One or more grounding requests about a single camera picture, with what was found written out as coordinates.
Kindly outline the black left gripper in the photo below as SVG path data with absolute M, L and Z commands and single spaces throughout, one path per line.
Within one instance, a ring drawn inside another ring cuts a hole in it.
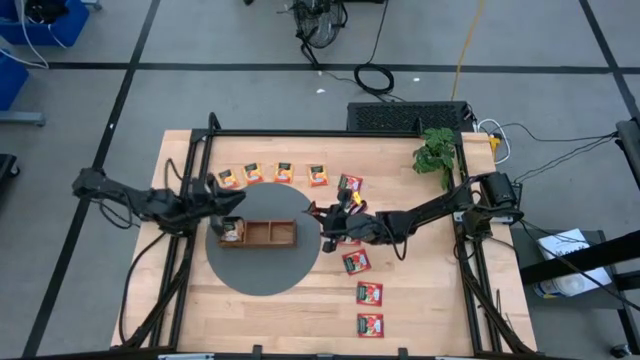
M 213 174 L 204 179 L 192 178 L 193 189 L 185 196 L 171 193 L 165 200 L 166 209 L 162 212 L 163 231 L 185 231 L 201 218 L 209 217 L 210 227 L 218 238 L 225 234 L 224 217 L 229 215 L 245 198 L 244 190 L 217 189 L 217 180 Z

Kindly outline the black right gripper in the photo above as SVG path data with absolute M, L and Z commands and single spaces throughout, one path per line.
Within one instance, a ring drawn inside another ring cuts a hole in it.
M 340 190 L 337 199 L 337 204 L 328 207 L 320 207 L 316 201 L 312 201 L 303 211 L 319 223 L 319 234 L 325 238 L 324 250 L 336 250 L 338 241 L 344 237 L 371 245 L 394 244 L 393 236 L 382 220 L 364 212 L 353 214 L 347 210 L 352 200 L 351 190 Z

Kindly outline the beige tea packet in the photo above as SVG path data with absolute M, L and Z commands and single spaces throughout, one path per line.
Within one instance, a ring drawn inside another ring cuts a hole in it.
M 244 240 L 245 222 L 242 217 L 224 217 L 222 220 L 223 242 L 242 242 Z

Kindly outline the wooden three-compartment tray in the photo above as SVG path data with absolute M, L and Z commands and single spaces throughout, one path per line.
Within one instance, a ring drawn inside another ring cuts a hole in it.
M 242 242 L 223 242 L 217 240 L 221 248 L 293 248 L 297 246 L 297 224 L 295 220 L 257 221 L 245 220 L 244 240 Z

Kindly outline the grey round woven placemat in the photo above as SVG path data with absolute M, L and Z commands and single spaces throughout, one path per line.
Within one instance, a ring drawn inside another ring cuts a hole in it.
M 282 293 L 311 271 L 320 252 L 319 224 L 304 213 L 311 201 L 299 190 L 278 183 L 251 185 L 245 192 L 246 198 L 232 214 L 249 221 L 293 220 L 297 244 L 288 248 L 222 248 L 218 236 L 208 229 L 207 260 L 217 277 L 240 293 Z

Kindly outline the black perforated computer case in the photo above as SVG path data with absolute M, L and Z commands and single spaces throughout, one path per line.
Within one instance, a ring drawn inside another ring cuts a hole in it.
M 348 131 L 408 132 L 428 128 L 471 132 L 477 118 L 466 101 L 360 102 L 347 106 Z

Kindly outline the green plant in white pot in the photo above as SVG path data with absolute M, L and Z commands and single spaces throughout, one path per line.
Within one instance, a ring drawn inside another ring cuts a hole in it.
M 428 128 L 422 134 L 423 145 L 413 153 L 413 170 L 418 174 L 439 172 L 443 190 L 449 189 L 454 168 L 454 132 L 449 128 Z

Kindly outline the black floor fan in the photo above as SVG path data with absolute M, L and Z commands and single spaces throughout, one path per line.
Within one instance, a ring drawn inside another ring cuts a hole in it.
M 296 37 L 315 49 L 332 44 L 348 21 L 342 0 L 294 0 L 291 10 L 297 27 Z

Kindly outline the grey platform base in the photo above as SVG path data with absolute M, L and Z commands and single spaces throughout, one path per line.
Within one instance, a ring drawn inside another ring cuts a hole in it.
M 46 125 L 46 119 L 39 112 L 0 111 L 0 123 L 43 127 Z

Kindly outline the large blue bin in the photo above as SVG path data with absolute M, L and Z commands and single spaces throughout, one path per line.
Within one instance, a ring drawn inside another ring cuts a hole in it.
M 84 28 L 89 10 L 80 0 L 53 0 L 64 5 L 68 13 L 52 24 L 33 23 L 25 18 L 25 27 L 18 14 L 19 0 L 0 0 L 0 37 L 12 45 L 71 47 Z

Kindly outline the white paper sheets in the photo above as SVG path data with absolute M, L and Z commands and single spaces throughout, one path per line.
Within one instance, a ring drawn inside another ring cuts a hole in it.
M 536 243 L 546 260 L 552 260 L 558 256 L 568 259 L 568 256 L 572 253 L 595 246 L 595 243 L 587 240 L 577 228 L 558 234 L 538 237 Z M 589 284 L 591 284 L 591 281 L 586 278 L 586 275 L 604 285 L 611 283 L 611 277 L 604 267 L 597 267 L 591 270 L 582 269 L 582 272 L 584 272 L 582 278 Z

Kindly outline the small blue bin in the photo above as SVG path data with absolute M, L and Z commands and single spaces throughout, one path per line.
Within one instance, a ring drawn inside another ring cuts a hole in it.
M 8 110 L 26 82 L 29 73 L 23 64 L 0 50 L 0 111 Z

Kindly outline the white round disc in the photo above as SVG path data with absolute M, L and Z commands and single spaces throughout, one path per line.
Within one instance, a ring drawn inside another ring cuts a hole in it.
M 573 297 L 598 288 L 597 283 L 609 285 L 612 282 L 608 273 L 602 269 L 588 271 L 585 275 L 576 273 L 533 285 L 536 295 L 544 299 Z

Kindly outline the black metal stand beam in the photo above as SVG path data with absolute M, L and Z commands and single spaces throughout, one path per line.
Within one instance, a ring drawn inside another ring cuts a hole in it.
M 555 259 L 546 260 L 541 254 L 538 262 L 520 269 L 520 276 L 524 285 L 533 286 L 537 282 L 565 275 L 576 273 L 584 275 L 582 269 L 604 267 L 612 282 L 609 285 L 597 283 L 598 292 L 609 296 L 609 299 L 601 303 L 600 308 L 610 307 L 618 312 L 626 337 L 625 344 L 629 345 L 631 354 L 640 355 L 640 328 L 632 317 L 632 310 L 640 313 L 640 304 L 632 302 L 624 294 L 628 290 L 640 290 L 640 270 L 617 274 L 612 269 L 616 263 L 640 258 L 640 250 L 625 254 L 623 247 L 622 243 L 618 244 L 616 241 L 612 241 L 612 245 L 601 242 L 589 249 L 570 254 L 568 259 L 558 256 Z

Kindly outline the black aluminium table frame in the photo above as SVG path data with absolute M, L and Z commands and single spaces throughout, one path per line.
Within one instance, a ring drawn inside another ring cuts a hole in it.
M 372 210 L 410 209 L 440 195 L 437 175 L 412 171 L 416 138 L 364 137 L 344 131 L 290 130 L 280 136 L 260 132 L 233 136 L 223 131 L 213 143 L 213 172 L 261 164 L 271 173 L 279 161 L 295 167 L 293 188 L 321 206 L 336 199 L 334 185 L 312 187 L 306 168 L 323 164 L 332 179 L 348 173 L 364 180 L 364 196 Z M 490 342 L 484 326 L 472 328 L 454 257 L 455 232 L 444 218 L 420 228 L 409 240 L 408 255 L 399 261 L 389 247 L 367 249 L 370 270 L 359 277 L 345 272 L 345 247 L 319 254 L 295 287 L 273 296 L 249 296 L 226 286 L 214 273 L 206 253 L 205 226 L 195 240 L 193 261 L 181 307 L 170 307 L 159 331 L 161 344 L 186 352 L 248 353 L 260 346 L 265 354 L 466 356 L 473 341 Z M 355 302 L 358 280 L 383 285 L 384 334 L 361 338 Z

